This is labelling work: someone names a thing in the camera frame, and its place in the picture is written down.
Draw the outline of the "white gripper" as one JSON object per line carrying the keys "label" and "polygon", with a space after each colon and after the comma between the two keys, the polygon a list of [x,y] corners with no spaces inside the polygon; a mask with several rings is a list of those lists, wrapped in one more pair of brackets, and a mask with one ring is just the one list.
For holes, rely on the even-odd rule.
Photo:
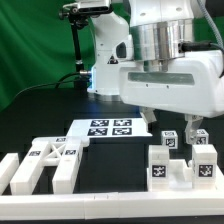
{"label": "white gripper", "polygon": [[148,132],[157,121],[153,109],[186,114],[185,140],[195,144],[203,117],[224,114],[224,51],[211,42],[183,42],[179,50],[183,56],[165,72],[138,63],[122,67],[119,93],[126,104],[149,107],[140,109]]}

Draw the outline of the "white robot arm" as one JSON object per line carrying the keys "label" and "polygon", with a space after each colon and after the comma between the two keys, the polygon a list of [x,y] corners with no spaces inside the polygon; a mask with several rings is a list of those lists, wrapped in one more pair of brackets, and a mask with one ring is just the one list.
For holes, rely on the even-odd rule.
{"label": "white robot arm", "polygon": [[92,20],[96,62],[88,92],[140,108],[185,115],[186,142],[196,142],[205,117],[224,114],[224,47],[194,41],[193,19],[205,0],[128,0],[131,19],[111,12]]}

